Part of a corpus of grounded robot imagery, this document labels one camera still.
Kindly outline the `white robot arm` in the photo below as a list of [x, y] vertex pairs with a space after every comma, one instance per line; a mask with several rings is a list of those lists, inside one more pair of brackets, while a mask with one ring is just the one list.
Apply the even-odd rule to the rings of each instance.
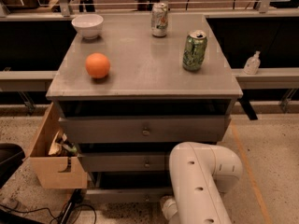
[[239, 181], [243, 166], [231, 149], [180, 143], [170, 153], [169, 173], [173, 194], [161, 199], [167, 224], [232, 224], [221, 195]]

